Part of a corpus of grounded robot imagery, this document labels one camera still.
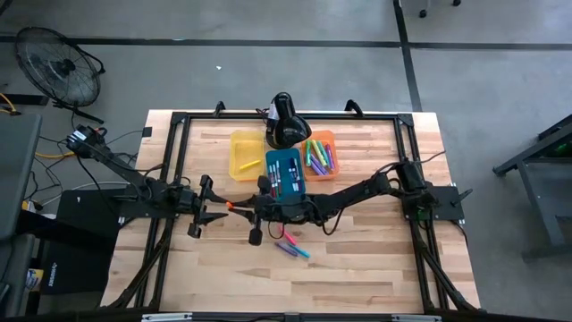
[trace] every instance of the wooden table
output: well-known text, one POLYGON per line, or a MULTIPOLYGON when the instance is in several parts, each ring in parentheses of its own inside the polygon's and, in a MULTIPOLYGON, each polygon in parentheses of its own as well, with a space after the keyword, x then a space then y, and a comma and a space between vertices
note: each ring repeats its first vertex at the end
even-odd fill
MULTIPOLYGON (((146 126, 153 127, 153 135, 141 142, 137 168, 162 162, 171 112, 149 111, 146 126)), ((442 151, 436 115, 415 113, 413 117, 421 159, 442 151)), ((397 160, 391 122, 311 121, 310 125, 314 131, 335 133, 341 171, 334 181, 309 182, 307 192, 335 192, 397 160)), ((198 190, 200 175, 209 174, 216 193, 229 199, 257 192, 255 182, 235 182, 228 175, 229 145, 234 131, 263 129, 260 120, 193 121, 184 166, 191 187, 198 190)), ((176 157, 173 159, 171 175, 176 157)), ((444 155, 423 168, 425 179, 435 185, 451 182, 444 155)), ((225 211, 217 205, 209 210, 225 211)), ((200 240, 192 239, 187 235, 191 219, 182 216, 173 230, 161 310, 422 312, 411 234, 398 199, 376 197, 347 208, 332 236, 324 235, 315 225, 288 226, 301 247, 311 253, 310 259, 293 258, 277 250, 265 226, 263 244, 250 246, 250 224, 235 215, 204 228, 200 240)), ((138 219, 121 230, 102 304, 114 300, 140 268, 148 225, 149 220, 138 219)), ((271 228, 277 234, 276 227, 271 228)), ((437 222, 435 231, 443 269, 478 307, 463 235, 448 222, 437 222)), ((433 274, 428 278, 433 302, 438 303, 433 274)))

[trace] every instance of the black metal frame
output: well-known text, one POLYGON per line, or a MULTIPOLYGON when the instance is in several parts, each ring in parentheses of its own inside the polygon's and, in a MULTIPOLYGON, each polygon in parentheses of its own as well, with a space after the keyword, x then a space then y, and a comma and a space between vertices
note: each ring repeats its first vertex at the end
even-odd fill
POLYGON ((538 142, 532 147, 527 148, 502 165, 495 166, 492 169, 492 171, 500 177, 505 176, 510 170, 518 170, 534 212, 543 220, 544 228, 549 236, 550 246, 523 252, 522 256, 524 260, 548 258, 572 253, 572 244, 566 243, 559 227, 559 217, 563 217, 565 212, 562 214, 554 214, 543 211, 539 202, 541 196, 536 192, 536 188, 530 180, 530 170, 528 169, 529 164, 536 163, 572 163, 572 159, 569 157, 546 157, 547 152, 551 152, 558 146, 568 143, 571 140, 572 115, 569 115, 538 134, 538 142))
MULTIPOLYGON (((394 126, 394 133, 398 147, 398 156, 400 161, 405 160, 407 156, 405 143, 403 140, 402 130, 405 127, 407 130, 408 140, 411 145, 411 157, 414 161, 421 161, 419 155, 419 148, 416 141, 415 127, 413 123, 413 117, 411 114, 364 114, 361 108, 354 101, 348 101, 345 110, 346 113, 319 113, 319 112, 299 112, 299 114, 307 120, 359 120, 359 121, 387 121, 392 122, 394 126)), ((260 115, 255 111, 252 112, 226 112, 224 111, 224 104, 219 102, 215 113, 210 111, 205 112, 174 112, 171 116, 169 132, 167 134, 167 142, 165 144, 164 151, 164 165, 169 165, 172 161, 172 150, 175 145, 175 133, 179 126, 182 126, 182 135, 179 146, 179 155, 177 157, 174 173, 174 183, 179 183, 183 175, 182 170, 184 166, 184 159, 187 154, 187 143, 189 140, 189 131, 192 120, 242 120, 242 119, 257 119, 260 115)), ((165 166, 161 171, 160 180, 166 181, 168 174, 168 166, 165 166)), ((417 266, 417 276, 419 280, 419 291, 421 292, 421 298, 423 301, 423 308, 425 314, 431 313, 435 306, 431 301, 431 296, 429 293, 429 286, 427 282, 427 276, 425 272, 425 261, 433 269, 436 274, 437 288, 439 293, 439 308, 448 309, 448 297, 447 291, 450 294, 456 292, 452 286, 452 282, 447 278, 446 274, 441 270, 439 251, 437 248, 437 241, 435 238, 435 233, 433 229, 433 221, 425 220, 426 231, 427 231, 427 245, 420 245, 422 241, 421 233, 419 231, 418 222, 414 216, 407 216, 409 220, 409 225, 411 228, 411 234, 414 243, 416 266, 417 266)), ((149 232, 147 236, 147 244, 145 249, 145 255, 143 258, 142 268, 138 271, 137 275, 133 278, 129 287, 122 293, 117 301, 114 301, 109 307, 110 308, 125 308, 130 302, 133 295, 136 293, 135 297, 135 307, 140 308, 144 306, 146 290, 147 290, 147 275, 151 267, 159 260, 159 266, 157 269, 157 275, 155 280, 155 289, 153 291, 153 296, 148 304, 149 308, 159 310, 159 304, 161 301, 161 295, 163 291, 164 275, 166 271, 166 262, 169 255, 169 244, 171 241, 172 229, 174 224, 174 219, 166 219, 165 228, 161 236, 160 241, 156 245, 156 236, 159 226, 159 221, 162 219, 153 218, 151 219, 151 225, 149 226, 149 232)), ((459 301, 455 302, 458 305, 458 309, 473 309, 470 304, 459 301)), ((201 313, 201 315, 208 316, 208 313, 201 313)), ((354 315, 344 315, 346 317, 353 317, 354 315)), ((356 317, 363 318, 363 315, 355 315, 356 317)))

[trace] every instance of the black headphones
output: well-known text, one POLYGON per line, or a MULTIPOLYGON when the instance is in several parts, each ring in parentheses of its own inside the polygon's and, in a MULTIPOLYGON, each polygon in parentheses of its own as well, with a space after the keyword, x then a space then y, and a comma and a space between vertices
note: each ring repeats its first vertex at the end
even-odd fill
POLYGON ((307 122, 296 114, 292 97, 280 92, 272 100, 266 122, 266 141, 276 149, 291 148, 312 135, 307 122))

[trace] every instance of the colored marker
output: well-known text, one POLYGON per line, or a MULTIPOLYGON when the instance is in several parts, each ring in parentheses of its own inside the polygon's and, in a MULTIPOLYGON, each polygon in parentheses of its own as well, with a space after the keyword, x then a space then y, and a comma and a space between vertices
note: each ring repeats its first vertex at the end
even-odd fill
POLYGON ((290 175, 290 182, 292 182, 292 189, 296 191, 296 187, 294 186, 294 174, 292 173, 292 168, 288 168, 288 174, 290 175))
POLYGON ((268 179, 270 179, 270 195, 274 196, 274 174, 272 173, 272 166, 268 166, 268 179))
POLYGON ((311 166, 312 162, 310 161, 310 140, 306 140, 306 166, 311 166))
POLYGON ((322 153, 322 156, 324 156, 324 160, 325 160, 325 165, 323 166, 330 166, 330 160, 328 159, 328 154, 325 153, 325 149, 324 149, 324 145, 322 144, 321 141, 318 141, 318 147, 320 148, 320 153, 322 153))
POLYGON ((325 145, 325 151, 328 153, 328 157, 330 158, 330 169, 333 170, 336 168, 336 165, 333 163, 332 149, 329 144, 325 145))
POLYGON ((278 177, 278 195, 282 194, 282 180, 280 179, 280 162, 276 160, 276 176, 278 177))
POLYGON ((322 165, 320 165, 318 159, 316 159, 314 155, 312 155, 311 157, 312 157, 312 164, 315 165, 315 167, 317 167, 320 170, 320 173, 328 174, 328 171, 322 165))
POLYGON ((302 250, 300 247, 296 246, 296 245, 292 245, 291 243, 288 244, 288 246, 290 246, 293 250, 295 250, 298 254, 302 255, 302 257, 305 258, 310 258, 310 254, 305 251, 302 250))
POLYGON ((284 234, 284 237, 288 240, 288 242, 292 245, 296 245, 296 240, 292 237, 286 230, 284 230, 284 225, 280 226, 281 233, 284 234))
POLYGON ((276 174, 276 165, 271 165, 274 173, 274 196, 278 197, 278 174, 276 174))
POLYGON ((320 148, 318 147, 318 144, 315 142, 315 140, 312 140, 312 147, 314 147, 315 154, 318 156, 320 164, 325 166, 324 156, 322 156, 322 152, 320 152, 320 148))
POLYGON ((296 182, 300 182, 300 170, 298 168, 298 161, 294 158, 294 169, 296 170, 296 182))
POLYGON ((300 176, 298 174, 297 164, 298 164, 298 162, 296 162, 296 159, 291 157, 290 158, 290 166, 292 166, 292 174, 293 174, 292 186, 294 187, 294 191, 299 191, 298 181, 300 179, 300 176))
POLYGON ((284 242, 275 242, 274 245, 278 246, 279 249, 286 251, 287 253, 291 254, 293 257, 298 256, 298 252, 293 250, 290 246, 288 246, 284 242))
POLYGON ((241 165, 241 166, 239 167, 239 170, 242 171, 242 170, 248 169, 248 168, 250 168, 251 166, 257 165, 257 164, 259 164, 259 163, 261 163, 261 162, 262 162, 262 160, 252 161, 252 162, 247 163, 247 164, 245 164, 245 165, 241 165))
POLYGON ((312 170, 314 170, 317 175, 324 175, 322 171, 320 171, 320 168, 315 165, 314 161, 312 161, 312 170))

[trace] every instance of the concrete floor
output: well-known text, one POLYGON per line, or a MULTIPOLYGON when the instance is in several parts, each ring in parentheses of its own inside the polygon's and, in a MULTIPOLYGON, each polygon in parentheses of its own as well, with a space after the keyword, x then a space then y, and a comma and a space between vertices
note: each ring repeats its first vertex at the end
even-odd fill
MULTIPOLYGON (((406 13, 419 4, 405 1, 406 13)), ((429 16, 406 17, 411 41, 571 43, 568 0, 433 1, 429 16)), ((28 25, 67 36, 203 39, 399 40, 390 0, 18 0, 0 32, 28 25)), ((38 93, 0 45, 6 91, 38 93)), ((348 98, 366 111, 411 111, 400 49, 304 47, 83 46, 105 62, 98 101, 86 110, 106 119, 108 136, 140 129, 152 108, 266 106, 287 90, 299 109, 340 109, 348 98)), ((413 50, 424 111, 438 114, 451 175, 475 192, 464 201, 475 280, 484 309, 539 318, 572 317, 572 258, 525 264, 520 252, 546 242, 517 174, 491 169, 530 144, 572 109, 572 53, 413 50)), ((70 114, 44 116, 42 134, 63 138, 70 114)), ((114 143, 135 153, 138 135, 114 143)), ((40 142, 38 150, 57 152, 40 142)), ((100 181, 117 179, 93 162, 100 181)), ((41 168, 40 186, 47 185, 41 168)), ((77 162, 55 167, 66 189, 90 182, 77 162)), ((40 198, 55 194, 47 191, 40 198)), ((48 210, 55 212, 56 204, 48 210)))

